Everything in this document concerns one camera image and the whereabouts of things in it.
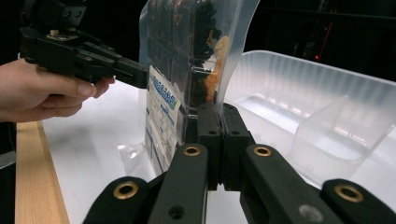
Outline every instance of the translucent plastic bin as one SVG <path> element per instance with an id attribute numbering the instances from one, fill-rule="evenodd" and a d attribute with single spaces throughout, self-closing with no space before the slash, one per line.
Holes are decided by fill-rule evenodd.
<path id="1" fill-rule="evenodd" d="M 243 54 L 225 101 L 318 186 L 350 178 L 396 121 L 395 83 L 263 50 Z"/>
<path id="2" fill-rule="evenodd" d="M 146 146 L 160 172 L 225 87 L 243 52 L 260 0 L 149 0 L 141 12 L 139 62 L 148 67 Z"/>

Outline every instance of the white table surface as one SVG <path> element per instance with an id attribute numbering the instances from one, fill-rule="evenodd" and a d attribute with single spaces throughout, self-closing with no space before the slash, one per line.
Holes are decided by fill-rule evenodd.
<path id="1" fill-rule="evenodd" d="M 75 116 L 43 121 L 70 223 L 82 223 L 102 190 L 127 175 L 118 148 L 144 142 L 145 108 L 146 91 L 117 82 L 99 99 L 87 100 Z M 146 151 L 131 162 L 128 175 L 155 177 Z M 222 186 L 210 192 L 206 223 L 247 223 L 239 193 Z"/>

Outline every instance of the finger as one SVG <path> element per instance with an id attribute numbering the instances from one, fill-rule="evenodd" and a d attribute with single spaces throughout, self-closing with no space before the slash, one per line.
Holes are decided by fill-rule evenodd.
<path id="1" fill-rule="evenodd" d="M 28 112 L 26 111 L 16 112 L 12 114 L 12 116 L 7 118 L 7 120 L 11 122 L 30 122 L 30 121 L 52 118 L 54 113 L 55 113 L 55 109 L 38 107 Z"/>
<path id="2" fill-rule="evenodd" d="M 82 108 L 82 104 L 70 106 L 66 108 L 45 108 L 45 119 L 49 119 L 52 117 L 70 117 L 75 115 Z"/>
<path id="3" fill-rule="evenodd" d="M 65 95 L 50 95 L 40 105 L 46 108 L 65 108 L 80 105 L 87 100 L 87 97 L 70 97 Z"/>
<path id="4" fill-rule="evenodd" d="M 96 88 L 89 82 L 76 77 L 54 74 L 38 69 L 40 81 L 37 90 L 43 93 L 62 94 L 74 97 L 91 97 L 96 94 Z"/>
<path id="5" fill-rule="evenodd" d="M 70 117 L 75 115 L 82 108 L 82 104 L 70 106 L 67 108 L 55 109 L 53 117 Z"/>
<path id="6" fill-rule="evenodd" d="M 93 96 L 94 98 L 99 98 L 103 93 L 105 93 L 110 84 L 115 83 L 115 79 L 113 78 L 102 78 L 95 84 L 96 94 Z"/>

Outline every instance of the clear plastic bag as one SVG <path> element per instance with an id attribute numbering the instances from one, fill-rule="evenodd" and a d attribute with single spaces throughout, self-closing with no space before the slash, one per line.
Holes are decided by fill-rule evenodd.
<path id="1" fill-rule="evenodd" d="M 259 0 L 149 0 L 140 18 L 140 62 L 148 66 L 146 147 L 160 170 L 185 141 L 197 107 L 221 116 L 228 81 Z"/>
<path id="2" fill-rule="evenodd" d="M 131 175 L 133 171 L 139 166 L 141 154 L 146 150 L 144 145 L 127 146 L 119 145 L 117 149 L 120 153 L 120 158 L 126 175 Z"/>

